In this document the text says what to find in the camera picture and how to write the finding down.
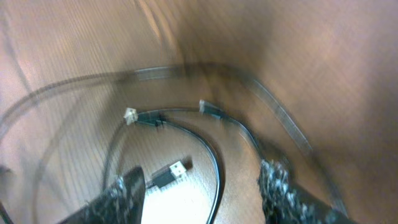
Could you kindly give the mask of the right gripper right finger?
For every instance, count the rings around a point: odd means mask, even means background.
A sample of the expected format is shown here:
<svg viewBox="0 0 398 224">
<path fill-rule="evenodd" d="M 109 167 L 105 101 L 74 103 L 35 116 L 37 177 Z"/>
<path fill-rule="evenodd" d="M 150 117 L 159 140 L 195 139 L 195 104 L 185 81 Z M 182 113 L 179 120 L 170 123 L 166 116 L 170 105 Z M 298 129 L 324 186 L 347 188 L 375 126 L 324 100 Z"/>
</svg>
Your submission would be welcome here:
<svg viewBox="0 0 398 224">
<path fill-rule="evenodd" d="M 281 164 L 262 160 L 257 179 L 265 222 L 294 224 L 353 224 L 354 221 L 331 208 L 289 180 Z"/>
</svg>

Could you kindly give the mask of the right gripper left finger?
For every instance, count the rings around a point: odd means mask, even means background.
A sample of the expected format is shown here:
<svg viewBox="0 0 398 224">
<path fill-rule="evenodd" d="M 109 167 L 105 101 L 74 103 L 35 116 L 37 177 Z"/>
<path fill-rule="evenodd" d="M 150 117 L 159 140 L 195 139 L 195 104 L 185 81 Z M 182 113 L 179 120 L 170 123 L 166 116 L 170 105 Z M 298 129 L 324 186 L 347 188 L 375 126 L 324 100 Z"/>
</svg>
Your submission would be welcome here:
<svg viewBox="0 0 398 224">
<path fill-rule="evenodd" d="M 66 217 L 61 224 L 140 224 L 146 183 L 141 167 L 120 176 L 90 203 Z"/>
</svg>

